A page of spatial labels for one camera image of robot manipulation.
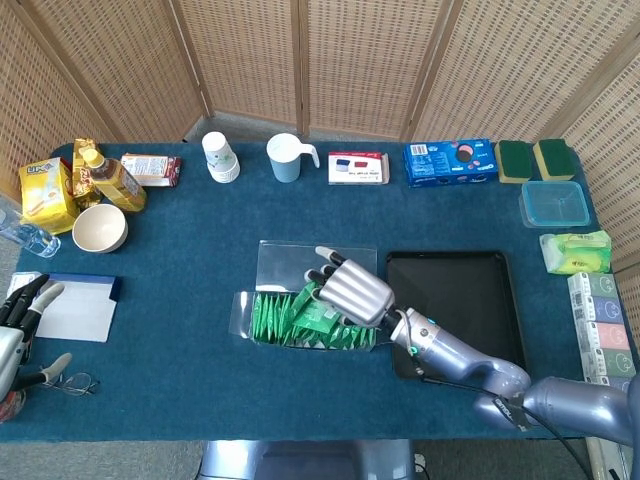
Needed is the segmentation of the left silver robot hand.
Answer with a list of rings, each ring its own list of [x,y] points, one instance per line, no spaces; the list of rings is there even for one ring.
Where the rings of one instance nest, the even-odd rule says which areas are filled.
[[[48,274],[41,274],[14,290],[1,305],[1,401],[13,392],[55,380],[71,363],[71,353],[59,356],[50,366],[36,373],[21,375],[33,339],[47,307],[64,291],[54,282],[46,290]]]

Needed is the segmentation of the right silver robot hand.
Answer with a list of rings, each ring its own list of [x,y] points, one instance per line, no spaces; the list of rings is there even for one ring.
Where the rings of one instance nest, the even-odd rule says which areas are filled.
[[[316,284],[311,293],[314,300],[330,305],[361,327],[378,328],[385,322],[396,325],[401,320],[394,293],[384,281],[329,247],[316,246],[315,253],[329,263],[320,271],[305,273],[305,279]]]

